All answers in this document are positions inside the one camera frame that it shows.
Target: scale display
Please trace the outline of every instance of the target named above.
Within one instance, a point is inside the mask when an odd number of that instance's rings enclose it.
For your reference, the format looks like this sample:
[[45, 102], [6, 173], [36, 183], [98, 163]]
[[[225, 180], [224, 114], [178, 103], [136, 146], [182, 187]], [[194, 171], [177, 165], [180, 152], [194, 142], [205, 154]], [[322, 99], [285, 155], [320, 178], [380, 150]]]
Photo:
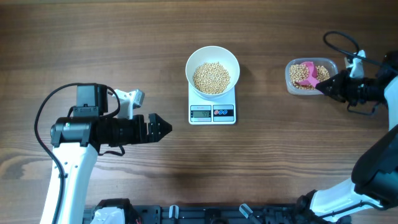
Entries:
[[192, 111], [193, 117], [194, 118], [208, 118], [210, 117], [210, 112], [209, 111]]
[[193, 125], [234, 124], [236, 122], [235, 89], [217, 98], [202, 98], [189, 85], [188, 121]]

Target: white ceramic bowl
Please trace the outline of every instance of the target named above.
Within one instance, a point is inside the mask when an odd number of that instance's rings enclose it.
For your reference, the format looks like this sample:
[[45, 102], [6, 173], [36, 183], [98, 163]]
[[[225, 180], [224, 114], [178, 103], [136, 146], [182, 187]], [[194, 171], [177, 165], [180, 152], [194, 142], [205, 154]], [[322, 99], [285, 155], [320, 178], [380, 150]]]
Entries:
[[[195, 73], [197, 67], [203, 65], [205, 62], [219, 62], [228, 71], [231, 78], [229, 79], [228, 86], [222, 93], [207, 94], [199, 91], [195, 87], [195, 84], [193, 82], [193, 74]], [[217, 46], [202, 47], [201, 49], [195, 51], [191, 55], [191, 57], [189, 57], [187, 65], [185, 66], [185, 74], [187, 76], [189, 85], [191, 85], [202, 98], [217, 98], [230, 91], [230, 89], [232, 89], [232, 87], [234, 87], [235, 84], [238, 82], [239, 73], [240, 67], [238, 60], [236, 60], [236, 57], [229, 50]]]

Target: plastic container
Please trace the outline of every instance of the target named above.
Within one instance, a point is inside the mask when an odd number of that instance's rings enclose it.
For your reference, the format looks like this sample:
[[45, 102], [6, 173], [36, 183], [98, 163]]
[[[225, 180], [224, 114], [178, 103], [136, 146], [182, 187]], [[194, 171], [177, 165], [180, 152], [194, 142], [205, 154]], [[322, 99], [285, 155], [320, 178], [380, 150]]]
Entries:
[[289, 69], [291, 65], [299, 65], [303, 62], [313, 62], [315, 66], [324, 66], [331, 77], [335, 76], [338, 73], [336, 64], [327, 58], [298, 58], [294, 59], [286, 65], [285, 69], [285, 78], [286, 78], [286, 85], [287, 91], [293, 95], [319, 95], [323, 94], [319, 90], [301, 90], [293, 86], [292, 82], [290, 81], [290, 73]]
[[[193, 82], [193, 74], [200, 65], [205, 62], [215, 63], [219, 62], [229, 73], [230, 79], [229, 84], [222, 93], [219, 94], [207, 94], [199, 91]], [[240, 67], [236, 57], [227, 49], [217, 46], [207, 46], [195, 51], [188, 59], [187, 65], [185, 66], [185, 75], [189, 85], [193, 87], [196, 93], [202, 98], [217, 98], [230, 91], [235, 84], [238, 82], [240, 74]]]

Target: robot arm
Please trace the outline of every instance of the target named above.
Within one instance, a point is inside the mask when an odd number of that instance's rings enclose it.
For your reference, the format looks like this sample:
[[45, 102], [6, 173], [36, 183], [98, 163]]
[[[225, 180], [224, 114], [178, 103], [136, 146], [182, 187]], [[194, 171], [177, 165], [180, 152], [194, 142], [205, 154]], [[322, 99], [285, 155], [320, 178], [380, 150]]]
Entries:
[[[386, 105], [389, 132], [361, 156], [350, 179], [330, 189], [314, 190], [301, 196], [295, 211], [297, 220], [337, 222], [343, 216], [367, 208], [387, 210], [398, 205], [398, 77], [395, 70], [398, 52], [385, 56], [383, 65], [387, 66], [381, 66], [377, 78], [363, 78], [363, 73], [358, 72], [363, 71], [361, 64], [355, 59], [352, 61], [356, 65], [347, 66], [347, 70], [319, 83], [316, 89], [336, 101], [347, 101], [349, 112], [366, 114], [349, 108], [367, 101], [376, 101], [376, 106]], [[356, 68], [356, 75], [353, 75], [353, 68]]]
[[[53, 154], [65, 172], [64, 176], [53, 163], [50, 187], [40, 223], [81, 223], [91, 171], [98, 156], [110, 153], [124, 154], [123, 146], [160, 141], [171, 132], [172, 126], [157, 114], [149, 115], [148, 125], [143, 115], [133, 115], [133, 109], [141, 107], [144, 93], [116, 90], [121, 110], [118, 118], [102, 116], [108, 111], [107, 87], [99, 84], [79, 84], [77, 104], [73, 117], [59, 118], [51, 128]], [[119, 147], [120, 152], [100, 153], [102, 144]], [[63, 200], [57, 211], [60, 178], [64, 178]]]

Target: cable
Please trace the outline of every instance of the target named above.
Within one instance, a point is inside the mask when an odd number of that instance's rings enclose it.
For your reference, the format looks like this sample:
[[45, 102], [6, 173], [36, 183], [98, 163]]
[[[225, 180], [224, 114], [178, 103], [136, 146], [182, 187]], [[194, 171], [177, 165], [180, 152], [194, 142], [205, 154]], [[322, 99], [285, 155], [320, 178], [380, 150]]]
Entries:
[[44, 99], [43, 103], [41, 104], [41, 106], [39, 108], [39, 111], [37, 112], [36, 119], [35, 119], [34, 131], [35, 131], [36, 139], [39, 142], [39, 144], [43, 147], [44, 151], [51, 157], [51, 159], [57, 165], [59, 173], [60, 173], [60, 190], [59, 190], [59, 193], [58, 193], [57, 206], [55, 207], [55, 213], [54, 213], [54, 216], [53, 216], [53, 219], [52, 219], [52, 223], [53, 224], [57, 223], [58, 216], [59, 216], [59, 213], [60, 213], [60, 207], [61, 207], [62, 198], [63, 198], [63, 191], [64, 191], [64, 188], [65, 188], [65, 184], [64, 184], [65, 183], [65, 171], [63, 170], [61, 162], [57, 159], [57, 157], [55, 157], [55, 155], [52, 153], [52, 151], [50, 149], [48, 149], [48, 147], [41, 140], [41, 138], [39, 136], [39, 131], [37, 130], [37, 126], [38, 126], [38, 123], [39, 123], [39, 118], [40, 118], [40, 114], [42, 113], [43, 107], [44, 107], [44, 105], [50, 99], [50, 97], [52, 95], [54, 95], [56, 92], [66, 88], [66, 87], [75, 86], [75, 85], [81, 85], [81, 84], [82, 83], [67, 84], [67, 85], [61, 86], [61, 87], [57, 88], [56, 90], [54, 90], [53, 92], [51, 92]]
[[71, 107], [69, 108], [69, 111], [68, 111], [68, 116], [67, 116], [67, 118], [69, 118], [69, 117], [70, 117], [70, 115], [72, 114], [72, 112], [73, 112], [73, 110], [75, 109], [75, 107], [76, 107], [76, 106], [71, 106]]
[[104, 152], [104, 153], [98, 153], [98, 155], [99, 155], [99, 156], [103, 156], [104, 154], [112, 154], [112, 155], [115, 155], [115, 156], [123, 156], [123, 155], [126, 153], [126, 151], [124, 150], [123, 146], [119, 146], [119, 148], [120, 148], [120, 151], [121, 151], [122, 153], [120, 153], [120, 152], [115, 152], [115, 151], [106, 151], [106, 152]]
[[335, 215], [348, 212], [348, 211], [350, 211], [350, 210], [352, 210], [352, 209], [359, 208], [359, 207], [362, 207], [362, 206], [364, 206], [364, 205], [369, 205], [369, 206], [371, 206], [371, 207], [373, 207], [373, 208], [375, 208], [376, 210], [379, 210], [379, 211], [385, 211], [385, 210], [387, 210], [387, 208], [378, 207], [377, 205], [375, 205], [375, 204], [373, 204], [373, 203], [371, 203], [371, 202], [363, 202], [363, 201], [361, 201], [361, 202], [357, 203], [356, 205], [350, 206], [350, 207], [348, 207], [348, 208], [344, 208], [344, 209], [342, 209], [342, 210], [340, 210], [340, 211], [338, 211], [338, 212], [331, 212], [331, 213], [326, 214], [326, 215], [321, 215], [321, 216], [319, 216], [319, 218], [334, 217]]
[[[333, 44], [329, 43], [329, 42], [327, 41], [326, 37], [327, 37], [328, 35], [330, 35], [330, 34], [338, 34], [338, 35], [341, 35], [341, 36], [347, 38], [349, 41], [351, 41], [351, 42], [355, 45], [356, 53], [352, 54], [351, 52], [348, 52], [348, 51], [346, 51], [346, 50], [340, 49], [340, 48], [334, 46]], [[393, 68], [392, 68], [390, 65], [388, 65], [388, 64], [381, 63], [381, 62], [378, 62], [378, 61], [375, 61], [375, 60], [371, 60], [371, 59], [368, 59], [368, 58], [359, 56], [359, 55], [358, 55], [358, 52], [359, 52], [359, 45], [358, 45], [357, 41], [355, 41], [355, 39], [354, 39], [352, 36], [350, 36], [350, 35], [348, 35], [348, 34], [345, 34], [344, 32], [340, 32], [340, 31], [329, 31], [329, 32], [327, 32], [325, 35], [323, 35], [323, 41], [324, 41], [324, 43], [325, 43], [327, 46], [329, 46], [329, 47], [330, 47], [331, 49], [333, 49], [333, 50], [337, 50], [338, 52], [341, 52], [341, 53], [343, 53], [343, 54], [345, 54], [345, 55], [347, 55], [347, 56], [350, 56], [350, 57], [359, 58], [359, 59], [363, 60], [364, 62], [368, 62], [368, 63], [371, 63], [371, 64], [373, 64], [373, 65], [377, 65], [377, 66], [380, 66], [380, 67], [384, 67], [384, 68], [389, 69], [390, 71], [392, 71], [392, 72], [394, 72], [395, 74], [398, 75], [398, 71], [395, 70], [395, 69], [393, 69]]]
[[116, 96], [116, 100], [118, 101], [118, 108], [112, 113], [108, 113], [107, 115], [101, 116], [101, 118], [113, 118], [114, 116], [118, 115], [118, 113], [120, 112], [120, 99], [118, 95], [111, 87], [107, 86], [107, 89], [109, 89]]
[[[53, 96], [56, 92], [58, 92], [58, 91], [60, 91], [60, 90], [62, 90], [62, 89], [64, 89], [64, 88], [66, 88], [66, 87], [77, 86], [77, 85], [84, 85], [84, 83], [70, 83], [70, 84], [66, 84], [66, 85], [63, 85], [63, 86], [61, 86], [61, 87], [55, 89], [53, 92], [51, 92], [51, 93], [44, 99], [43, 103], [40, 105], [40, 108], [39, 108], [39, 110], [38, 110], [38, 112], [37, 112], [37, 114], [36, 114], [36, 119], [35, 119], [35, 124], [34, 124], [34, 131], [35, 131], [35, 136], [36, 136], [37, 141], [38, 141], [39, 144], [43, 147], [44, 151], [45, 151], [45, 152], [51, 157], [51, 159], [54, 161], [54, 163], [55, 163], [55, 165], [58, 167], [58, 170], [59, 170], [59, 173], [60, 173], [60, 175], [59, 175], [59, 178], [60, 178], [60, 190], [59, 190], [59, 193], [58, 193], [57, 206], [55, 207], [55, 212], [54, 212], [54, 216], [53, 216], [53, 219], [52, 219], [52, 223], [53, 223], [53, 224], [56, 224], [56, 223], [57, 223], [58, 217], [59, 217], [59, 213], [60, 213], [60, 207], [61, 207], [62, 199], [63, 199], [63, 191], [65, 190], [65, 171], [64, 171], [64, 169], [63, 169], [63, 167], [62, 167], [61, 162], [57, 159], [57, 157], [54, 155], [54, 153], [53, 153], [53, 152], [44, 144], [44, 142], [41, 140], [40, 135], [39, 135], [39, 131], [38, 131], [38, 128], [37, 128], [37, 127], [38, 127], [38, 124], [39, 124], [40, 114], [42, 113], [42, 110], [43, 110], [43, 108], [44, 108], [44, 105], [46, 104], [46, 102], [48, 102], [48, 100], [51, 98], [51, 96]], [[118, 101], [118, 108], [117, 108], [115, 111], [113, 111], [112, 113], [109, 113], [109, 114], [107, 114], [107, 115], [102, 116], [102, 118], [109, 118], [109, 117], [112, 118], [112, 117], [114, 117], [115, 115], [117, 115], [117, 114], [119, 113], [119, 111], [120, 111], [120, 100], [119, 100], [119, 97], [117, 96], [117, 94], [114, 92], [114, 90], [113, 90], [111, 87], [107, 86], [107, 88], [108, 88], [111, 92], [113, 92], [113, 93], [116, 95], [116, 99], [117, 99], [117, 101]], [[73, 109], [74, 109], [74, 106], [72, 106], [72, 107], [69, 109], [68, 117], [71, 115]]]

